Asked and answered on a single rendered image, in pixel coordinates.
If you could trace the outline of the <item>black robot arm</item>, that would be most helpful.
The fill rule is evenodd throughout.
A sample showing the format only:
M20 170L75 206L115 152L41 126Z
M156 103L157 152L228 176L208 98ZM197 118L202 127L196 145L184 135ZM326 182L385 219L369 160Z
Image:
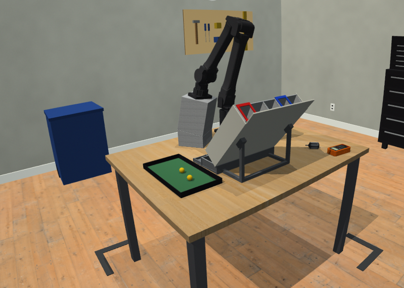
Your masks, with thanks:
M221 108L220 120L225 119L232 105L234 105L236 83L244 51L247 41L253 37L254 29L253 23L248 20L227 16L225 27L210 56L203 66L200 66L194 73L196 84L193 92L188 93L188 96L194 99L212 99L212 95L208 94L208 84L216 81L219 71L217 66L234 37L224 83L218 95L217 107Z

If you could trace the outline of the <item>orange pocket multimeter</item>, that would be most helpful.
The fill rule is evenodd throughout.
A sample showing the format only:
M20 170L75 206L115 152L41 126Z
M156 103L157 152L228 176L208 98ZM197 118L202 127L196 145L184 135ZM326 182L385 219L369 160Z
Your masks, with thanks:
M350 148L351 148L350 146L347 146L345 144L340 144L340 145L329 147L327 150L327 153L332 156L339 156L339 155L350 152Z

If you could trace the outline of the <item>red square band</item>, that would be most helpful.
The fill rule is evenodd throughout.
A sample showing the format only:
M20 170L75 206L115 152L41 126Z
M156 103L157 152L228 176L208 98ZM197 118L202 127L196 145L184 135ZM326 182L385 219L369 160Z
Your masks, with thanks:
M248 106L248 105L251 107L251 109L252 109L253 112L255 113L256 111L255 111L255 109L252 107L252 105L250 104L250 102L236 105L236 107L238 108L238 110L239 110L240 113L243 115L243 117L245 118L246 121L247 121L248 119L246 118L246 116L244 115L244 113L242 112L242 110L240 109L240 107Z

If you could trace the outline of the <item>green tray with black rim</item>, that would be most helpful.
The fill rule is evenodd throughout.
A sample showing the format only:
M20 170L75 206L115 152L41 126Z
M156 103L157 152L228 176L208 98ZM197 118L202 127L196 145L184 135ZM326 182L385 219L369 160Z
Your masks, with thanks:
M143 168L180 198L222 183L220 176L180 154L144 163ZM184 168L183 173L180 168ZM191 181L188 175L193 177Z

